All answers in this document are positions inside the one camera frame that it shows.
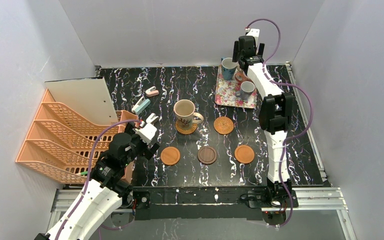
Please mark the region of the light wooden coaster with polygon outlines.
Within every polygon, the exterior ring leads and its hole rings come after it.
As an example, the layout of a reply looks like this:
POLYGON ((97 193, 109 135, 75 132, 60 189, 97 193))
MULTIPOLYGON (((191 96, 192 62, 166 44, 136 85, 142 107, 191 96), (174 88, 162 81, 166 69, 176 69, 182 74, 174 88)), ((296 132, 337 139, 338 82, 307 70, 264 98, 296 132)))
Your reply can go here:
POLYGON ((173 166, 177 164, 180 158, 180 151, 173 146, 164 148, 160 154, 161 161, 167 166, 173 166))
POLYGON ((239 145, 234 151, 234 156, 241 164, 249 164, 254 160, 255 152, 248 145, 239 145))

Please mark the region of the woven rattan coaster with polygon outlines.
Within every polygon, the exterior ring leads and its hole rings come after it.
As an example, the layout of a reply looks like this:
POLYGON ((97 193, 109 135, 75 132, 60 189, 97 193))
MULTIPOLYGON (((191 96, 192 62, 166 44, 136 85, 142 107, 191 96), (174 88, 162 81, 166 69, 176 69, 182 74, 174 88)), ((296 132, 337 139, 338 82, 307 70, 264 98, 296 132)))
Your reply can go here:
POLYGON ((220 116, 214 120, 214 129, 221 135, 227 135, 234 130, 233 121, 226 116, 220 116))
POLYGON ((193 123, 190 128, 184 129, 184 128, 181 127, 181 123, 180 123, 179 120, 176 120, 176 122, 175 122, 175 129, 180 134, 183 134, 183 135, 190 135, 190 134, 192 134, 197 129, 197 127, 198 127, 198 125, 196 123, 193 123))

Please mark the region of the beige mug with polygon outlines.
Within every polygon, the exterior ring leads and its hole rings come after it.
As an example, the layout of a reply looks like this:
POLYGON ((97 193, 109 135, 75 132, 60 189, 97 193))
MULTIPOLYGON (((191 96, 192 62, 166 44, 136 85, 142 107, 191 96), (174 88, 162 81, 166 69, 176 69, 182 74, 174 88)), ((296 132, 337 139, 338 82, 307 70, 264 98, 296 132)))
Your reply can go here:
POLYGON ((196 112, 195 104, 188 99, 181 99, 173 107, 176 121, 182 130, 188 130, 194 124, 201 124, 204 121, 202 114, 196 112))

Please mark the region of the dark walnut wooden coaster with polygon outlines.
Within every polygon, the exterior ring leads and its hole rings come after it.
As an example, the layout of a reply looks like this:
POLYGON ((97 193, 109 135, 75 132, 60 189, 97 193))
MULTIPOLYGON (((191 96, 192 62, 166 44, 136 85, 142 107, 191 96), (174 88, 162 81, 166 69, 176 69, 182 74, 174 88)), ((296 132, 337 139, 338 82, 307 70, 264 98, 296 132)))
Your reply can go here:
POLYGON ((198 150, 197 158, 202 164, 210 165, 217 160, 217 152, 211 146, 203 146, 198 150))

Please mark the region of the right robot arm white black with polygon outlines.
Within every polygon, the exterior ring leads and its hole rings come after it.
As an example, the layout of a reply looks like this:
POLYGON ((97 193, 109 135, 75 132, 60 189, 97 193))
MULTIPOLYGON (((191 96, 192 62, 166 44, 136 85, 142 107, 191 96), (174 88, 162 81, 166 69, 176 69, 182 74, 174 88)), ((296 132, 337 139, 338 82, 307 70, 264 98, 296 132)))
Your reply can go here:
POLYGON ((282 203, 292 199, 285 140, 292 121, 293 96, 273 83, 263 59, 264 44, 257 41, 258 33, 254 30, 240 36, 234 43, 232 58, 262 98, 258 120, 266 137, 269 159, 265 199, 282 203))

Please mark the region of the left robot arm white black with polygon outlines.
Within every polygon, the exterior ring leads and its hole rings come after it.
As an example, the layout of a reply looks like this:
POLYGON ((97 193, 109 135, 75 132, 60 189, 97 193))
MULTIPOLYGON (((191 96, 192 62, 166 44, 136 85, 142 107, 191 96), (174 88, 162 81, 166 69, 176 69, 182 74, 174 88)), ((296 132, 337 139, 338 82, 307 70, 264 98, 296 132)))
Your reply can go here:
POLYGON ((136 123, 135 119, 122 120, 99 134, 102 137, 112 128, 126 125, 124 132, 113 136, 95 166, 89 168, 84 187, 65 214, 46 233, 38 233, 37 240, 88 240, 122 205, 132 192, 132 186, 122 181, 127 166, 135 159, 150 160, 160 147, 156 142, 157 128, 151 123, 136 128, 136 123))

